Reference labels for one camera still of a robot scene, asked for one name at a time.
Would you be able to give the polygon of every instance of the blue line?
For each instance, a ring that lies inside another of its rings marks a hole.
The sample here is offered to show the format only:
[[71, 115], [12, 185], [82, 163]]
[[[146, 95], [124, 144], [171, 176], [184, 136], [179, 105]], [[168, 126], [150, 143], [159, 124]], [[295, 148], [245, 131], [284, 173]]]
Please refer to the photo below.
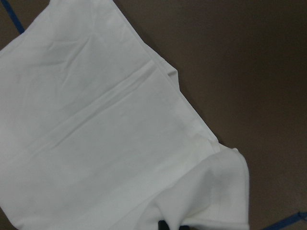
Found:
[[263, 230], [280, 230], [300, 220], [307, 220], [307, 212], [296, 213], [290, 217], [282, 219], [281, 221], [264, 228]]
[[7, 13], [9, 14], [11, 20], [13, 21], [16, 29], [20, 34], [24, 32], [23, 25], [21, 25], [19, 19], [17, 18], [15, 12], [13, 11], [11, 5], [9, 4], [8, 1], [6, 0], [1, 0], [3, 7], [6, 9]]

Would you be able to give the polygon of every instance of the folded white cloth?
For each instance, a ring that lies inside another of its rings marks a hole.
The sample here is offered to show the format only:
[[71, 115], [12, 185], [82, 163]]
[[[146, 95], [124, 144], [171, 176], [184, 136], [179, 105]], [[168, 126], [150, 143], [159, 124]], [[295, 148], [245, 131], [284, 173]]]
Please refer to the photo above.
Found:
[[0, 52], [0, 206], [21, 230], [248, 229], [248, 170], [111, 0], [51, 0]]

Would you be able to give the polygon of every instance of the brown surface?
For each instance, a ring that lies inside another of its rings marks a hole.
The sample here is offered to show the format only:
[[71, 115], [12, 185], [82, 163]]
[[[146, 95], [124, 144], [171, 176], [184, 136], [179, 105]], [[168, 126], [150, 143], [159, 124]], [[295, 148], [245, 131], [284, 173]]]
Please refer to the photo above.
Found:
[[[11, 0], [25, 27], [48, 0]], [[250, 171], [250, 225], [307, 211], [307, 2], [116, 0]], [[0, 48], [18, 34], [0, 5]], [[0, 215], [0, 229], [11, 230]], [[306, 223], [288, 229], [307, 230]]]

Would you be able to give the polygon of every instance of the blue tape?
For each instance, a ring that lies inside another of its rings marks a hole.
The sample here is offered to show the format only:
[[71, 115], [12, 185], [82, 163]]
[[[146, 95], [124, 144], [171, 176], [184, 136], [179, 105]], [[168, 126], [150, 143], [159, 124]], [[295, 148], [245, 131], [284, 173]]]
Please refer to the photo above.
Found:
[[300, 220], [307, 220], [307, 212], [296, 213], [290, 217], [282, 219], [281, 221], [264, 228], [263, 230], [280, 230]]
[[6, 1], [6, 0], [1, 0], [1, 3], [2, 3], [3, 7], [6, 9], [7, 13], [9, 14], [9, 16], [10, 16], [11, 20], [13, 21], [13, 23], [14, 23], [16, 29], [18, 30], [18, 32], [20, 34], [22, 34], [24, 32], [23, 25], [21, 25], [19, 19], [17, 18], [16, 14], [13, 11], [9, 2]]

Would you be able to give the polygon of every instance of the white cloth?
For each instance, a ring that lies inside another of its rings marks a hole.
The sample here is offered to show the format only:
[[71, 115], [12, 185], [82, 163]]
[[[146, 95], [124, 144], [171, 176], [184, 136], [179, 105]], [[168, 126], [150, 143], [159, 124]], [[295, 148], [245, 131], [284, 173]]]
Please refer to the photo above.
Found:
[[0, 52], [0, 206], [21, 230], [246, 230], [248, 170], [111, 0], [51, 0]]

